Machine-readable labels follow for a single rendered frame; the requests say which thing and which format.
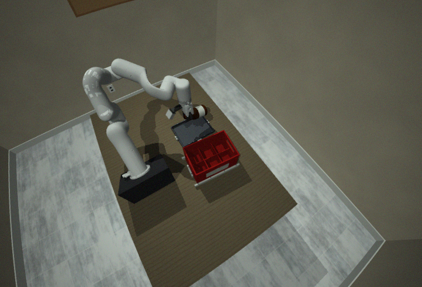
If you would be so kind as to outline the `red plastic crate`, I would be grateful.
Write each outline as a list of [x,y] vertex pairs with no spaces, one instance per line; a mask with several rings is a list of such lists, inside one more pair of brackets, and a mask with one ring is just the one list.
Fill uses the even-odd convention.
[[183,150],[197,183],[236,165],[239,157],[224,130],[185,146]]

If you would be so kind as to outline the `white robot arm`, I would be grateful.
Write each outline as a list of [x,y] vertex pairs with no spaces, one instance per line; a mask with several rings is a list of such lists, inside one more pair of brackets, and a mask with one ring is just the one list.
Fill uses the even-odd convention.
[[[151,167],[145,164],[133,140],[128,135],[129,124],[122,110],[116,103],[109,100],[101,86],[122,78],[139,83],[150,96],[163,101],[172,99],[176,90],[178,102],[181,105],[190,105],[191,88],[187,79],[179,79],[170,75],[164,77],[160,88],[157,88],[148,81],[147,70],[144,67],[121,58],[115,59],[110,67],[104,69],[92,67],[84,74],[82,80],[84,91],[99,118],[105,122],[109,121],[110,125],[106,129],[107,137],[128,168],[128,172],[122,177],[130,176],[130,179],[137,179],[146,174]],[[169,119],[173,119],[175,112],[182,108],[180,104],[168,109],[166,116]]]

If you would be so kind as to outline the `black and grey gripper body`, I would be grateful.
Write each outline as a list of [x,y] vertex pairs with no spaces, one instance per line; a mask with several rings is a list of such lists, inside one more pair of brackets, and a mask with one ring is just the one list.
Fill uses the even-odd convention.
[[[180,103],[179,103],[180,104]],[[181,105],[181,104],[180,104]],[[182,108],[181,110],[183,111],[183,113],[188,117],[189,116],[189,112],[191,112],[191,114],[194,114],[193,111],[193,106],[192,106],[192,102],[190,102],[190,105],[181,105]]]

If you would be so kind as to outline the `brown glass bottle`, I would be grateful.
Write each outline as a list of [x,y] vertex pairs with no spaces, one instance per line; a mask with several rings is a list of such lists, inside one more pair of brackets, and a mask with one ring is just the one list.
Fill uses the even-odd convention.
[[193,111],[194,111],[194,114],[192,114],[192,117],[193,117],[192,120],[195,120],[207,115],[207,108],[205,105],[197,106],[193,108]]

